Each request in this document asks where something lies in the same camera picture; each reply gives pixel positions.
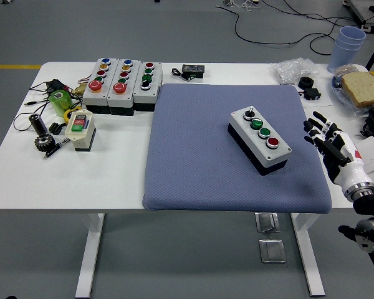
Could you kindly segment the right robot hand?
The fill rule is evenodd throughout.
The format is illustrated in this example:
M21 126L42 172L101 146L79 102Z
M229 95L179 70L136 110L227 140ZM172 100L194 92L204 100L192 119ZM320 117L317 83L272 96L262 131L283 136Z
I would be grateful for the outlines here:
M360 183L373 184L364 171L359 150L349 135L319 112L314 111L313 116L304 121L304 131L307 133L304 139L322 155L331 182L339 185L344 193Z

